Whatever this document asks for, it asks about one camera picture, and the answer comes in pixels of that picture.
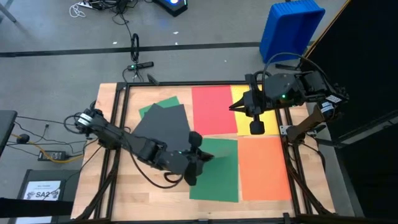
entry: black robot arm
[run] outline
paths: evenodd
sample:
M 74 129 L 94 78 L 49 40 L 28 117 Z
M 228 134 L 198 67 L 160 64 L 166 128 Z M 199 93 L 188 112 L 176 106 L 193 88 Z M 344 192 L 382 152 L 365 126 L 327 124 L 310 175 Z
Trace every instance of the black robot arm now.
M 109 123 L 100 110 L 86 109 L 79 115 L 75 126 L 82 134 L 93 133 L 98 136 L 99 144 L 105 148 L 124 148 L 155 169 L 184 175 L 189 185 L 196 184 L 196 176 L 202 173 L 204 163 L 213 158 L 199 149 L 201 136 L 196 132 L 190 133 L 190 150 L 166 151 L 166 143 L 128 133 Z
M 314 128 L 321 122 L 333 119 L 336 107 L 348 100 L 344 88 L 331 85 L 324 75 L 318 71 L 301 72 L 296 74 L 278 73 L 269 76 L 262 82 L 262 90 L 257 85 L 256 75 L 245 75 L 249 91 L 229 107 L 231 111 L 243 112 L 253 118 L 250 124 L 251 134 L 263 134 L 264 123 L 259 115 L 265 111 L 300 106 L 305 102 L 316 102 L 314 113 L 297 126 L 287 130 L 289 142 L 297 136 Z

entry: blue plastic bin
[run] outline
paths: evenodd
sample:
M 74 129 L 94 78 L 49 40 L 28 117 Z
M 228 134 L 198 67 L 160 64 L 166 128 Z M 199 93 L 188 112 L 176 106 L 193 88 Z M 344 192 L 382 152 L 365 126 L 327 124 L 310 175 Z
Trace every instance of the blue plastic bin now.
M 318 27 L 325 9 L 313 0 L 283 2 L 272 5 L 260 43 L 264 63 L 276 53 L 303 54 Z M 280 55 L 273 62 L 297 58 Z

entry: white sign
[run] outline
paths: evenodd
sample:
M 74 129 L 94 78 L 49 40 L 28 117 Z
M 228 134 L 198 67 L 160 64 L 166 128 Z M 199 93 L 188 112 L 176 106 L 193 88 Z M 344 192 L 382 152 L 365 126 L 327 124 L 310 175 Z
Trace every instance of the white sign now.
M 56 181 L 30 181 L 27 184 L 24 200 L 56 201 L 60 196 L 59 180 Z M 20 217 L 16 224 L 50 223 L 52 217 Z
M 338 102 L 341 101 L 340 98 L 338 98 L 337 96 L 333 96 L 333 95 L 330 95 L 330 96 L 326 97 L 326 99 L 328 101 L 331 101 L 331 102 L 334 102 L 334 103 L 338 103 Z

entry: gray floor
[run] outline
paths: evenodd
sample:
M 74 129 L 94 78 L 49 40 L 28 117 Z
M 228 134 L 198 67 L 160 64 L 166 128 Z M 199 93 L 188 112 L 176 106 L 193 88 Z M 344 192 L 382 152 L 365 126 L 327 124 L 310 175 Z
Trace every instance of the gray floor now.
M 10 5 L 12 0 L 0 0 L 4 5 L 7 1 Z M 18 23 L 2 19 L 0 52 L 129 47 L 127 30 L 113 23 L 112 12 L 81 8 L 87 17 L 74 19 L 68 9 L 76 2 L 14 0 L 9 11 Z M 269 9 L 276 2 L 283 0 L 188 0 L 188 11 L 173 18 L 159 6 L 140 0 L 125 18 L 130 20 L 131 30 L 139 34 L 142 46 L 176 42 L 178 45 L 259 42 Z M 312 39 L 323 32 L 345 0 L 316 2 L 326 9 L 326 14 Z M 159 81 L 242 80 L 245 73 L 263 67 L 257 47 L 143 52 L 140 61 L 154 61 L 155 67 L 144 74 L 151 73 Z M 100 83 L 121 82 L 121 72 L 129 64 L 127 53 L 0 58 L 0 109 L 61 121 L 85 109 L 96 98 Z M 18 122 L 38 134 L 44 130 L 43 122 L 24 119 Z M 18 128 L 14 132 L 23 133 Z M 50 124 L 45 137 L 59 141 L 83 140 L 57 124 Z M 70 152 L 64 146 L 46 149 Z M 76 145 L 76 150 L 79 149 L 81 144 Z M 26 150 L 37 152 L 32 148 Z M 336 210 L 342 215 L 352 215 L 334 152 L 324 153 Z M 34 156 L 7 148 L 0 159 L 0 197 L 16 197 L 26 169 L 78 169 L 80 166 L 81 161 L 65 165 L 37 162 Z

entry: wooden table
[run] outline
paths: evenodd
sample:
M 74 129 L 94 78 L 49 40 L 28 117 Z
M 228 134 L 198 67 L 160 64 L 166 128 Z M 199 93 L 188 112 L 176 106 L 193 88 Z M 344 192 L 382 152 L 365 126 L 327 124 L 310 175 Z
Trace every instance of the wooden table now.
M 103 83 L 99 87 L 96 108 L 101 109 L 104 117 L 110 120 L 116 83 Z M 119 100 L 119 109 L 115 124 L 119 124 L 121 116 L 121 105 L 123 104 L 124 91 Z M 134 130 L 140 122 L 139 109 L 156 103 L 158 101 L 177 96 L 181 104 L 185 105 L 188 123 L 193 129 L 193 107 L 191 86 L 140 86 L 131 88 L 129 92 L 129 104 L 126 114 L 126 125 Z M 305 106 L 290 109 L 294 124 L 299 124 L 308 116 Z M 236 134 L 220 134 L 206 136 L 211 138 L 236 139 Z M 317 148 L 316 142 L 310 138 L 306 143 Z M 85 162 L 98 148 L 95 144 L 86 149 L 83 162 Z M 308 187 L 324 205 L 326 209 L 334 212 L 328 184 L 323 171 L 322 162 L 318 154 L 305 146 L 300 146 L 300 155 L 305 172 Z M 80 174 L 72 218 L 79 216 L 90 203 L 98 189 L 100 182 L 101 166 L 103 163 L 104 150 L 100 150 Z M 161 171 L 151 169 L 140 163 L 142 170 L 160 185 L 169 185 L 164 179 Z M 300 208 L 304 211 L 301 191 L 296 184 L 299 195 Z M 104 195 L 103 205 L 106 205 L 108 192 Z M 281 217 L 282 213 L 288 212 L 294 216 L 291 201 L 242 201 L 239 191 L 239 203 L 214 202 L 205 200 L 190 200 L 189 186 L 183 181 L 172 189 L 159 189 L 146 181 L 138 173 L 129 153 L 121 151 L 121 160 L 116 184 L 116 194 L 113 206 L 112 220 L 196 220 L 196 219 L 225 219 L 225 218 L 275 218 Z

